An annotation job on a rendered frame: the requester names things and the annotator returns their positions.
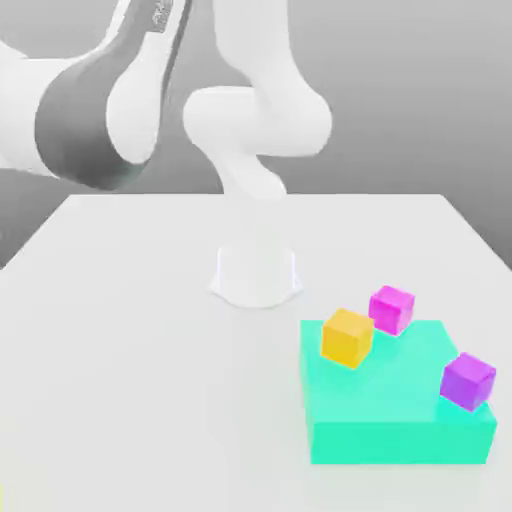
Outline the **small orange cube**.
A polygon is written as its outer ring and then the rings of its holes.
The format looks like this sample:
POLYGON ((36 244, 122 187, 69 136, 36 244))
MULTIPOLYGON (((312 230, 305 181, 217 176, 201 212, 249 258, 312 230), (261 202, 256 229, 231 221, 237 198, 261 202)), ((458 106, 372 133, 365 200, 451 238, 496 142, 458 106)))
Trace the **small orange cube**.
POLYGON ((335 363, 356 369, 372 348, 374 320, 340 308, 322 327, 321 355, 335 363))

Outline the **large turquoise box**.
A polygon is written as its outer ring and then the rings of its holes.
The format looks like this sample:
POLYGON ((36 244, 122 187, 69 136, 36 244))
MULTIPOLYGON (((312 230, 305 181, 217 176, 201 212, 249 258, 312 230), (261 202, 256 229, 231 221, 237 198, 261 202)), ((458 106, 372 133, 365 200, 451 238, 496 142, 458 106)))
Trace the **large turquoise box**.
POLYGON ((300 379, 314 464, 483 464, 497 420, 441 396, 458 351, 439 320, 415 320, 399 336, 375 331, 356 369, 320 354, 323 323, 300 323, 300 379))

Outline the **small purple cube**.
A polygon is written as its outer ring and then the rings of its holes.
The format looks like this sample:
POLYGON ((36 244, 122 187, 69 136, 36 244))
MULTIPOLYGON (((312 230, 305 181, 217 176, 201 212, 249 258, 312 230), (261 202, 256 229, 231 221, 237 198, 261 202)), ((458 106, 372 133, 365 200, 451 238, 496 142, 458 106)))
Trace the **small purple cube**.
POLYGON ((445 366, 440 395, 473 412, 489 398, 495 378, 494 366, 462 352, 445 366))

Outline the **small magenta cube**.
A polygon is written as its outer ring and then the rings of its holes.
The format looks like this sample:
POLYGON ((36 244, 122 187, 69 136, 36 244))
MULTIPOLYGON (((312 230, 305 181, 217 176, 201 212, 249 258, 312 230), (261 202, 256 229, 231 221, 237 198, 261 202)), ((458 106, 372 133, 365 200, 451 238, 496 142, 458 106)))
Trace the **small magenta cube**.
POLYGON ((368 316, 376 329, 398 336, 412 319, 415 296, 389 285, 370 297, 368 316))

